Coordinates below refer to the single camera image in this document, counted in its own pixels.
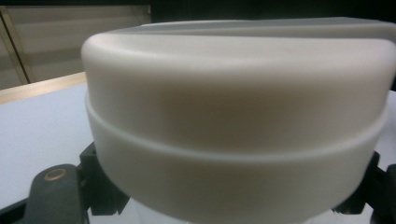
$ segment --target white plastic container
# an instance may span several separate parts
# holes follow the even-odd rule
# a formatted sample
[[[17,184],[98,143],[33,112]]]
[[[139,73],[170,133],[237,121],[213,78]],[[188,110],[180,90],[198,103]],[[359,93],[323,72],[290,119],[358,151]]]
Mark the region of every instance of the white plastic container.
[[[146,25],[82,58],[99,161],[139,202],[197,223],[288,223],[361,182],[387,118],[395,26],[313,19]]]

